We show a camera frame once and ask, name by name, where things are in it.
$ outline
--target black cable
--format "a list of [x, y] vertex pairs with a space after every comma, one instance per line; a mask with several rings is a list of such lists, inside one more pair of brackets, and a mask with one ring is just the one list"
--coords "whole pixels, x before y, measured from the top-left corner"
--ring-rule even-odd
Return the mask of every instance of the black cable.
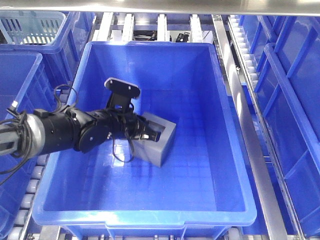
[[67, 105], [62, 107], [62, 102], [61, 102], [60, 98], [57, 95], [57, 90], [59, 90], [61, 87], [67, 87], [67, 88], [69, 88], [69, 89], [71, 89], [71, 90], [73, 90], [75, 92], [75, 102], [70, 106], [71, 108], [74, 108], [77, 105], [78, 101], [79, 101], [78, 92], [72, 86], [69, 86], [67, 84], [61, 84], [59, 86], [56, 86], [54, 88], [54, 90], [53, 90], [53, 96], [54, 96], [54, 98], [55, 98], [55, 100], [57, 102], [57, 106], [56, 106], [55, 110], [53, 110], [51, 112], [52, 114], [54, 114], [56, 112], [62, 112], [68, 107]]
[[210, 31], [208, 31], [208, 32], [206, 33], [206, 35], [204, 36], [203, 40], [206, 39], [206, 37], [208, 36], [209, 33], [210, 33]]
[[[0, 175], [3, 174], [8, 174], [8, 173], [15, 173], [16, 171], [18, 171], [28, 160], [29, 160], [29, 155], [30, 152], [32, 150], [32, 130], [29, 126], [29, 124], [25, 121], [25, 117], [26, 117], [27, 113], [25, 111], [23, 111], [19, 116], [21, 117], [21, 119], [24, 119], [22, 122], [22, 139], [25, 140], [25, 144], [22, 144], [21, 146], [21, 152], [20, 152], [20, 156], [24, 155], [24, 158], [14, 167], [8, 169], [8, 170], [4, 170], [4, 171], [0, 171]], [[0, 124], [2, 122], [9, 122], [8, 120], [10, 120], [11, 122], [20, 122], [18, 119], [7, 119], [4, 121], [1, 121]], [[2, 185], [5, 181], [7, 181], [13, 174], [10, 174], [4, 181], [0, 182], [0, 185]]]
[[135, 158], [136, 152], [135, 152], [134, 144], [133, 144], [131, 138], [128, 136], [128, 133], [127, 134], [125, 133], [125, 137], [129, 143], [129, 149], [130, 149], [130, 155], [131, 155], [131, 157], [128, 161], [122, 160], [116, 155], [116, 153], [115, 153], [116, 139], [113, 136], [111, 136], [111, 137], [112, 137], [112, 155], [120, 162], [130, 163]]

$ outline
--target gray box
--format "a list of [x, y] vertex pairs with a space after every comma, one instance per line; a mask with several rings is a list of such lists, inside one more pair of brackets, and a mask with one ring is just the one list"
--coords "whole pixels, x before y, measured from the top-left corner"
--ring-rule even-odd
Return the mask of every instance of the gray box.
[[145, 112], [143, 115], [150, 121], [149, 127], [161, 132], [158, 142], [150, 140], [133, 140], [135, 156], [161, 167], [166, 158], [176, 133], [176, 124], [161, 117]]

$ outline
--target wire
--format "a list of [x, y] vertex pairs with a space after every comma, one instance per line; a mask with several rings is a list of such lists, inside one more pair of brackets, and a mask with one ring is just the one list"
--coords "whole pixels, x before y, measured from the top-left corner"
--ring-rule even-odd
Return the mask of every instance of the wire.
[[206, 37], [208, 36], [209, 33], [210, 33], [210, 31], [208, 31], [208, 32], [206, 33], [206, 35], [204, 36], [203, 40], [206, 39]]
[[54, 90], [53, 90], [53, 96], [54, 96], [54, 98], [55, 98], [55, 100], [57, 102], [57, 105], [56, 105], [55, 110], [51, 112], [52, 114], [54, 114], [56, 112], [62, 112], [68, 107], [67, 105], [62, 107], [62, 102], [61, 102], [59, 96], [57, 95], [57, 90], [59, 90], [61, 87], [67, 87], [67, 88], [69, 88], [69, 89], [71, 89], [71, 90], [73, 90], [75, 92], [75, 102], [70, 106], [71, 108], [74, 108], [77, 105], [78, 101], [79, 101], [78, 92], [72, 86], [69, 86], [67, 84], [61, 84], [59, 86], [56, 86], [54, 88]]
[[4, 184], [8, 179], [10, 179], [13, 176], [13, 174], [15, 174], [30, 159], [29, 155], [32, 150], [32, 140], [33, 139], [32, 139], [32, 130], [31, 130], [28, 122], [26, 122], [27, 112], [23, 111], [18, 116], [20, 119], [6, 119], [3, 121], [0, 121], [0, 124], [9, 123], [9, 122], [18, 123], [18, 125], [12, 126], [11, 130], [18, 130], [19, 131], [21, 128], [21, 130], [19, 131], [19, 134], [22, 135], [20, 137], [20, 139], [22, 139], [21, 151], [18, 155], [11, 154], [11, 156], [13, 156], [14, 158], [18, 158], [18, 157], [21, 157], [22, 155], [24, 155], [23, 159], [14, 167], [12, 167], [8, 170], [0, 171], [0, 175], [10, 173], [4, 180], [2, 180], [0, 182], [0, 186], [2, 184]]

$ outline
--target robotic arm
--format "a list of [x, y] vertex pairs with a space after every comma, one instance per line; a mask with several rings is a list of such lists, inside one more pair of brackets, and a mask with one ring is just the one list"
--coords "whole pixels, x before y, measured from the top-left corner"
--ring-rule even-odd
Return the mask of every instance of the robotic arm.
[[[13, 103], [7, 111], [14, 118], [0, 122], [0, 155], [11, 154], [23, 159], [0, 174], [15, 173], [34, 156], [71, 148], [87, 153], [109, 139], [127, 139], [131, 161], [135, 156], [132, 140], [158, 142], [161, 133], [150, 128], [144, 117], [134, 113], [131, 99], [140, 96], [138, 86], [116, 78], [108, 78], [104, 85], [112, 92], [106, 107], [90, 112], [77, 109], [75, 103], [58, 104], [53, 112], [35, 109], [33, 114], [18, 113], [17, 103]], [[113, 155], [120, 160], [114, 149]]]

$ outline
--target bin floor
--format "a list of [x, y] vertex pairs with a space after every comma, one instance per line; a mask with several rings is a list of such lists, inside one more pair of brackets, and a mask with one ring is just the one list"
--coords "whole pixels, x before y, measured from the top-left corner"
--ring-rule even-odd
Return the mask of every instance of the bin floor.
[[[216, 211], [198, 93], [143, 90], [134, 105], [139, 114], [146, 111], [176, 123], [173, 146], [161, 168], [137, 158], [116, 160], [111, 141], [86, 154], [88, 191], [83, 190], [81, 201], [87, 210]], [[119, 154], [128, 151], [121, 143], [116, 144]]]

